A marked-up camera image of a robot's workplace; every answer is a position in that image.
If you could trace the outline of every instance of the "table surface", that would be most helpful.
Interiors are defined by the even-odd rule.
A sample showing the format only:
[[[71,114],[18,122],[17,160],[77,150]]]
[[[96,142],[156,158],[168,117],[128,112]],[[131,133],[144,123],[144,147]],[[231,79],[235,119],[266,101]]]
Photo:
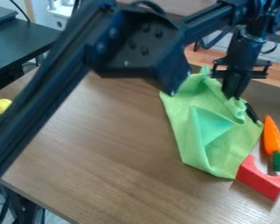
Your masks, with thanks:
[[[122,4],[130,4],[134,0],[117,0]],[[196,11],[202,10],[207,6],[215,4],[217,0],[151,0],[159,4],[166,12],[174,18],[188,16]]]
[[[0,73],[49,50],[60,32],[21,19],[0,24]]]
[[[253,81],[244,97],[280,127],[279,87]],[[182,164],[158,91],[142,79],[90,73],[2,183],[72,223],[280,223],[280,199]]]

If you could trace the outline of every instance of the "green towel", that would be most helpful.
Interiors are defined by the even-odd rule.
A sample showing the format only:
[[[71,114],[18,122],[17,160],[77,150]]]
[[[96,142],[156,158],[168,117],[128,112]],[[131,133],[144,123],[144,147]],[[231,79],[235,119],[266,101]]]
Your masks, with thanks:
[[[235,179],[241,162],[263,131],[246,114],[245,101],[227,99],[204,66],[170,97],[160,92],[185,164],[214,176]]]

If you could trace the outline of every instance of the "yellow toy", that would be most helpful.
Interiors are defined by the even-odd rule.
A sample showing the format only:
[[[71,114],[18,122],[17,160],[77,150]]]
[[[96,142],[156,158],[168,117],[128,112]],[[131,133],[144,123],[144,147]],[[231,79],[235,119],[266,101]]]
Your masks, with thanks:
[[[11,100],[0,99],[0,115],[12,104]]]

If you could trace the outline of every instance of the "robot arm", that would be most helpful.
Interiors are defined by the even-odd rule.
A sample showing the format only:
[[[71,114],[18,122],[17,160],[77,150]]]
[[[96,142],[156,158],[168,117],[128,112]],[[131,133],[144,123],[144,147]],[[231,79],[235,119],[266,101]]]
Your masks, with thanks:
[[[227,97],[238,97],[239,85],[242,90],[256,77],[252,70],[260,66],[257,56],[268,34],[280,28],[280,0],[220,0],[176,21],[148,1],[124,7],[111,0],[85,2],[33,80],[0,116],[0,178],[89,70],[106,78],[150,76],[174,95],[190,73],[184,47],[226,25],[247,26],[236,33],[213,75],[224,79]],[[216,71],[220,63],[231,78]]]

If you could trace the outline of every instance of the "red block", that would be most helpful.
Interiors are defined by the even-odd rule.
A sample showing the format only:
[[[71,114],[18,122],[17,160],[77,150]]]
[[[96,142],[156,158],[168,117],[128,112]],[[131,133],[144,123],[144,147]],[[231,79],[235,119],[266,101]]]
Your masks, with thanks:
[[[252,155],[247,156],[241,163],[236,178],[270,200],[275,201],[280,194],[280,175],[270,176],[257,170],[255,157]]]

